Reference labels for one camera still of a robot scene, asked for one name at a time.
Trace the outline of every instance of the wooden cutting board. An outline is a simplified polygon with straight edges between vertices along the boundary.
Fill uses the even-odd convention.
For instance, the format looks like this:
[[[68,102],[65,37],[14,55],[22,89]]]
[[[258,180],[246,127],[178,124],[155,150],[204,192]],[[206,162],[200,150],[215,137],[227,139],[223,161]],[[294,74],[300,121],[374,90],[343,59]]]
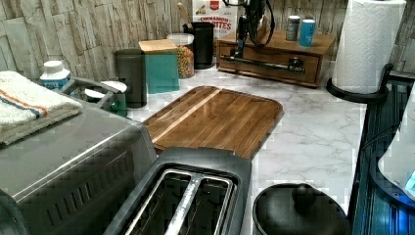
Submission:
[[[155,148],[209,147],[252,158],[283,115],[277,101],[200,86],[144,121]]]

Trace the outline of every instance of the striped towel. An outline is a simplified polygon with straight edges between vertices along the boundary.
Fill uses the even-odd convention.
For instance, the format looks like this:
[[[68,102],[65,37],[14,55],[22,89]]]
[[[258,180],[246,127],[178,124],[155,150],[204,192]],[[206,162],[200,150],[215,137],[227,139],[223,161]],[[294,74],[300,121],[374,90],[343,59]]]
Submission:
[[[0,143],[9,145],[78,114],[80,109],[78,102],[39,86],[15,71],[0,71]]]

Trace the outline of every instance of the gray wood wall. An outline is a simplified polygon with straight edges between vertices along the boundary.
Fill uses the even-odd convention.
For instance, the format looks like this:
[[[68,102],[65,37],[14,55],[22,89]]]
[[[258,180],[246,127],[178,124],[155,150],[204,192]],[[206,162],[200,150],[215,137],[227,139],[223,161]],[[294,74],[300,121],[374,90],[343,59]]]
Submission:
[[[180,0],[0,0],[0,71],[36,78],[43,63],[62,60],[72,74],[116,77],[114,51],[179,32]],[[191,12],[192,1],[181,0]],[[277,28],[289,15],[312,16],[320,33],[339,38],[346,0],[270,0]],[[415,72],[415,10],[409,0],[392,62]]]

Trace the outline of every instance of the black canister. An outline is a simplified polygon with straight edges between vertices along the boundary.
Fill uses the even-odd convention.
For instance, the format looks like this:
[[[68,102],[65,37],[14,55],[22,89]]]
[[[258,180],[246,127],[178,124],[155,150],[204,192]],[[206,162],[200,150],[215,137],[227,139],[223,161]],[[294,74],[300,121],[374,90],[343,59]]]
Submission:
[[[196,70],[213,67],[213,28],[213,23],[192,23],[192,28],[183,24],[184,32],[195,36],[193,53]]]
[[[288,25],[286,31],[286,40],[287,41],[297,41],[299,35],[300,27],[300,17],[299,16],[289,16]]]
[[[146,65],[141,49],[115,51],[116,72],[119,81],[125,83],[125,101],[128,108],[140,108],[147,104]]]

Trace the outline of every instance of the black pot lid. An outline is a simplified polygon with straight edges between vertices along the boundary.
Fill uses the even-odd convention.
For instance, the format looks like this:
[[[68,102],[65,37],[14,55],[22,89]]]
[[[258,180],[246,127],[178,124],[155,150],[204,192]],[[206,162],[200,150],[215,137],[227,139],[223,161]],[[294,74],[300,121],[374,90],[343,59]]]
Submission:
[[[254,224],[259,234],[348,235],[342,208],[308,184],[278,184],[254,201]]]

